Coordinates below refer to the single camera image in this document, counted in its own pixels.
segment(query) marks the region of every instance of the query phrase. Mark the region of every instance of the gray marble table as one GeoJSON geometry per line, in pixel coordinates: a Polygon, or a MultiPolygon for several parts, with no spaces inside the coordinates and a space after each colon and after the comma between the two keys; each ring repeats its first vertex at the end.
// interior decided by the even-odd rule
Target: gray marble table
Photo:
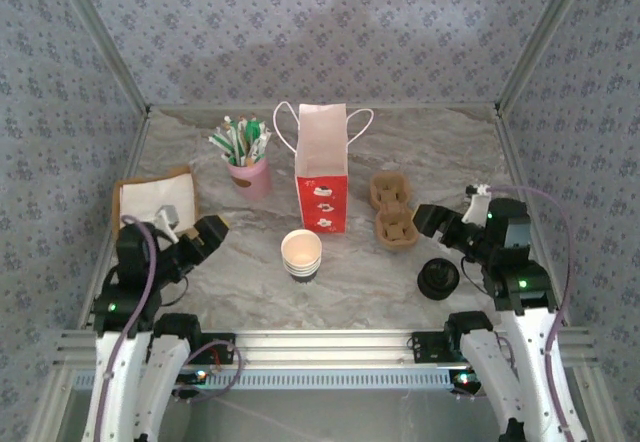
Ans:
{"type": "MultiPolygon", "coordinates": [[[[280,257],[284,235],[301,226],[293,154],[272,138],[267,157],[273,192],[248,202],[235,192],[219,150],[203,138],[224,115],[242,112],[153,110],[138,175],[162,175],[191,164],[201,212],[221,214],[231,225],[223,245],[192,272],[188,293],[171,310],[197,314],[208,330],[436,328],[453,311],[493,314],[488,297],[464,280],[445,301],[423,297],[416,285],[422,265],[433,257],[458,264],[460,254],[425,237],[407,252],[388,252],[375,238],[375,211],[368,203],[369,179],[379,170],[407,175],[411,206],[437,203],[463,210],[466,185],[508,183],[490,111],[375,112],[370,130],[350,147],[348,232],[321,236],[318,276],[310,284],[297,284],[280,257]]],[[[251,113],[271,125],[270,110],[251,113]]],[[[281,125],[288,140],[295,141],[293,119],[283,115],[281,125]]],[[[469,272],[479,280],[476,267],[469,272]]],[[[169,300],[181,290],[171,286],[163,296],[169,300]]]]}

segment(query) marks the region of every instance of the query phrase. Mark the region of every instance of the paper bag handle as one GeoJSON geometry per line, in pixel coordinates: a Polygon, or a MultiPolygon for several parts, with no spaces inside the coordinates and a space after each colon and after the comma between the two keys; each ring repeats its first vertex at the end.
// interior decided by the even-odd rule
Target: paper bag handle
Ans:
{"type": "Polygon", "coordinates": [[[280,107],[282,107],[283,105],[286,105],[287,107],[289,107],[289,111],[293,114],[293,118],[296,119],[296,122],[298,123],[298,129],[300,129],[300,119],[298,119],[298,116],[293,111],[293,107],[291,107],[291,104],[289,102],[287,102],[286,100],[283,101],[283,102],[280,102],[277,105],[277,107],[274,109],[274,111],[273,111],[273,128],[275,129],[276,134],[278,134],[278,137],[280,137],[280,140],[282,140],[282,142],[284,142],[284,145],[289,147],[289,149],[291,149],[291,152],[293,152],[295,154],[296,153],[296,149],[291,147],[291,145],[289,145],[289,142],[284,140],[284,137],[280,133],[280,129],[278,129],[278,123],[276,122],[276,114],[278,113],[278,110],[280,109],[280,107]]]}
{"type": "Polygon", "coordinates": [[[373,122],[373,110],[371,110],[371,109],[358,109],[353,114],[351,114],[350,116],[347,117],[347,124],[349,123],[349,119],[351,117],[353,117],[356,114],[359,114],[360,112],[369,112],[371,117],[369,117],[369,122],[367,122],[367,125],[364,126],[364,129],[362,129],[360,132],[358,132],[355,135],[355,137],[352,137],[351,140],[349,140],[349,142],[347,142],[347,147],[349,147],[351,145],[351,142],[353,142],[358,137],[360,137],[362,134],[364,134],[364,131],[367,130],[369,128],[369,126],[371,125],[371,122],[373,122]]]}

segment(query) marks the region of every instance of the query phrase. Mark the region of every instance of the blue floral wallpaper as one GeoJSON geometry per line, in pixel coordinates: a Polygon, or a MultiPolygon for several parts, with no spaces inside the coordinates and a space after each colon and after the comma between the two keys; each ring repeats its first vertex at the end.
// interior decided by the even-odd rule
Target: blue floral wallpaper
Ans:
{"type": "Polygon", "coordinates": [[[93,0],[151,104],[497,99],[548,0],[93,0]]]}
{"type": "Polygon", "coordinates": [[[140,114],[67,0],[0,0],[0,440],[75,327],[140,114]]]}
{"type": "MultiPolygon", "coordinates": [[[[508,117],[529,183],[572,215],[572,322],[593,328],[629,440],[640,440],[640,0],[575,0],[508,117]]],[[[566,239],[540,204],[558,273],[566,239]]]]}

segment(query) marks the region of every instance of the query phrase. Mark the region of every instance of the pink container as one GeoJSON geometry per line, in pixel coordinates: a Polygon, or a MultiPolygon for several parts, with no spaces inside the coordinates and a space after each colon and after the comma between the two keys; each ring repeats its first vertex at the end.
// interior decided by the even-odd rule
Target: pink container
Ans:
{"type": "Polygon", "coordinates": [[[251,167],[236,167],[227,163],[227,168],[233,185],[243,197],[255,201],[271,192],[271,173],[266,157],[251,167]]]}

